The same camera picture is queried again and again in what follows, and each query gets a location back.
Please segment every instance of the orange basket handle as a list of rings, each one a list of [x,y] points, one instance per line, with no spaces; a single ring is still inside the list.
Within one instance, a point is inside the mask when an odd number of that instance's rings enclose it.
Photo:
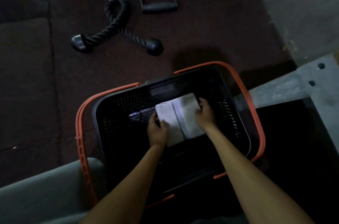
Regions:
[[[265,151],[265,145],[266,145],[265,133],[264,133],[264,130],[262,129],[261,122],[260,122],[259,116],[257,114],[257,111],[255,109],[254,103],[252,101],[251,95],[249,94],[248,90],[246,89],[244,83],[240,79],[240,77],[239,77],[238,73],[235,71],[235,69],[227,63],[224,63],[224,62],[221,62],[221,61],[212,61],[212,62],[202,63],[202,64],[198,64],[198,65],[195,65],[195,66],[192,66],[192,67],[188,67],[188,68],[176,71],[176,72],[174,72],[174,74],[179,74],[179,73],[186,72],[186,71],[196,69],[196,68],[199,68],[199,67],[214,65],[214,64],[221,65],[221,66],[223,66],[223,67],[225,67],[226,69],[229,70],[229,72],[232,74],[235,81],[237,82],[241,92],[243,93],[244,98],[246,100],[246,103],[249,107],[249,110],[251,112],[251,115],[252,115],[253,120],[254,120],[254,124],[257,128],[257,132],[258,132],[258,135],[259,135],[259,148],[258,148],[256,156],[253,159],[251,159],[251,161],[254,162],[257,159],[259,159]],[[223,177],[225,175],[226,175],[226,172],[219,174],[219,175],[215,175],[213,178],[218,179],[218,178]]]
[[[98,97],[106,96],[108,94],[115,93],[115,92],[118,92],[118,91],[121,91],[121,90],[130,89],[130,88],[133,88],[133,87],[136,87],[136,86],[139,86],[139,85],[140,85],[140,83],[137,82],[137,83],[125,85],[125,86],[122,86],[122,87],[117,87],[115,89],[110,89],[110,90],[101,92],[99,94],[96,94],[94,96],[91,96],[85,102],[82,103],[82,105],[80,106],[80,108],[77,112],[77,116],[75,118],[75,130],[76,130],[78,155],[79,155],[79,159],[80,159],[81,169],[82,169],[82,172],[83,172],[84,178],[85,178],[85,183],[86,183],[86,186],[89,190],[90,196],[92,198],[93,206],[98,203],[98,197],[97,197],[95,190],[94,190],[94,187],[93,187],[90,168],[88,166],[88,161],[87,161],[87,156],[86,156],[85,143],[84,143],[83,133],[82,133],[82,115],[83,115],[83,112],[84,112],[85,108],[88,106],[88,104],[90,102],[92,102],[94,99],[97,99]]]

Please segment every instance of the white towel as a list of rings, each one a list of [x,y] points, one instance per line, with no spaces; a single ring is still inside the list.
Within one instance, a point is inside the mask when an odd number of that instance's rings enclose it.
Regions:
[[[205,134],[195,122],[195,111],[200,106],[193,93],[157,104],[159,120],[169,124],[167,146],[172,146]]]

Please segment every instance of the basket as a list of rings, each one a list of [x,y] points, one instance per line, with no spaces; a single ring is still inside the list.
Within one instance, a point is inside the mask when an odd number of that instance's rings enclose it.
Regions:
[[[211,64],[227,67],[235,77],[248,103],[259,140],[248,135],[222,76],[208,66]],[[97,197],[91,183],[81,127],[86,105],[95,98],[104,96],[94,105],[92,114],[105,155],[108,191],[111,191],[149,149],[146,129],[155,105],[188,93],[208,100],[218,127],[240,152],[252,160],[263,154],[265,136],[255,107],[239,76],[226,63],[210,62],[175,72],[173,77],[166,79],[112,89],[87,99],[80,107],[76,119],[78,153],[93,204],[97,203]],[[172,198],[178,190],[203,177],[216,179],[224,175],[223,165],[206,135],[167,147],[155,172],[146,204],[152,205]]]

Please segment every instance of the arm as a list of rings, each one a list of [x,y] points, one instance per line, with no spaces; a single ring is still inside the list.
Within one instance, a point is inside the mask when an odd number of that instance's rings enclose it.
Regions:
[[[167,143],[166,123],[162,121],[158,127],[155,114],[151,115],[147,128],[150,149],[130,174],[80,224],[139,223],[155,169]]]
[[[301,207],[257,169],[219,131],[207,100],[200,98],[202,111],[196,122],[213,142],[238,200],[251,224],[313,223]]]

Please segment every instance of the black handle grip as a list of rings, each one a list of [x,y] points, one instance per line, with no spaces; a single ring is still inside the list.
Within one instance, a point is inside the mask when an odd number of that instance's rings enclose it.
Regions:
[[[143,13],[175,11],[176,9],[177,5],[174,2],[152,3],[142,6]]]
[[[176,0],[173,0],[173,2],[151,3],[147,5],[144,4],[143,0],[140,0],[140,3],[144,14],[170,12],[178,9]]]

